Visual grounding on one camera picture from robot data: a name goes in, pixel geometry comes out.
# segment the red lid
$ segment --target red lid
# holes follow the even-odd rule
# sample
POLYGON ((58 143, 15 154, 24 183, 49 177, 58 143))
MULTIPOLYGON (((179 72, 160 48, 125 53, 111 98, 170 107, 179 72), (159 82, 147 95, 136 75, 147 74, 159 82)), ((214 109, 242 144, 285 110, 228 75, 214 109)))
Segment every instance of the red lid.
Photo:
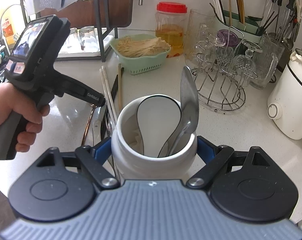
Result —
POLYGON ((161 12, 186 13, 188 8, 183 3, 177 2, 159 2, 156 9, 161 12))

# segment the white ceramic jar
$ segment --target white ceramic jar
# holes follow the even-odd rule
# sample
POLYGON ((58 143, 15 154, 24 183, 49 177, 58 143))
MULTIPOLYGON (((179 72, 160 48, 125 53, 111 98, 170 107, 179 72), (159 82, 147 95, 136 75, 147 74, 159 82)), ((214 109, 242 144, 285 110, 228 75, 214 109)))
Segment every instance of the white ceramic jar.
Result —
POLYGON ((141 155, 129 147, 130 135, 126 131, 138 127, 136 113, 139 104, 147 97, 135 99, 119 115, 112 134, 111 149, 116 165, 125 179, 182 179, 191 167, 197 150, 197 137, 193 133, 184 135, 178 153, 164 158, 141 155))

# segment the plastic jar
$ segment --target plastic jar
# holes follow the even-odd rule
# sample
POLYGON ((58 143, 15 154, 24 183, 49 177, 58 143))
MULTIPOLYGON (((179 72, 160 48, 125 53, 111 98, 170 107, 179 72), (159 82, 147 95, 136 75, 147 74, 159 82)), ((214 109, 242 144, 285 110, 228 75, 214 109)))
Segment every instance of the plastic jar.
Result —
POLYGON ((159 2, 156 6, 155 35, 171 45, 167 57, 183 53, 184 25, 188 8, 183 3, 159 2))

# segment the cooking oil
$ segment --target cooking oil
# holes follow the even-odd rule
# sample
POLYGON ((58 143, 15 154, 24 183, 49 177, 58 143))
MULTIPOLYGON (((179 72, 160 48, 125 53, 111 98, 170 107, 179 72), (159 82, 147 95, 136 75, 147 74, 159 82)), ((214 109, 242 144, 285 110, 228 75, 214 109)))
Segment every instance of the cooking oil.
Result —
POLYGON ((183 53, 183 28, 181 26, 176 24, 158 26, 155 36, 161 37, 171 45, 171 51, 167 57, 175 57, 183 53))

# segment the white countertop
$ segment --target white countertop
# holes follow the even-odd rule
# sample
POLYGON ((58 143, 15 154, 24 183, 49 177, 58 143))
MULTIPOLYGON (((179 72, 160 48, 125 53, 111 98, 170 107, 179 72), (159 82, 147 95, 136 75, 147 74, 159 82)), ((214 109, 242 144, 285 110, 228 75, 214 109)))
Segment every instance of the white countertop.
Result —
MULTIPOLYGON (((80 80, 93 89, 103 92, 99 69, 106 66, 109 84, 112 86, 117 74, 118 60, 114 53, 105 63, 100 61, 56 62, 55 69, 80 80)), ((123 105, 151 94, 167 94, 180 98, 180 75, 184 57, 166 59, 159 69, 136 76, 123 74, 123 105)), ((225 144, 238 151, 260 146, 285 171, 299 190, 299 200, 291 216, 295 223, 302 219, 302 139, 292 140, 285 136, 268 118, 267 98, 274 84, 260 91, 251 86, 245 89, 246 103, 230 113, 219 113, 200 104, 197 135, 202 135, 215 145, 225 144)), ((69 95, 55 97, 51 112, 44 119, 43 131, 28 153, 18 153, 11 161, 0 161, 0 191, 8 195, 12 183, 49 147, 60 151, 73 151, 80 146, 91 107, 69 95)), ((204 163, 196 158, 188 174, 197 172, 204 163)))

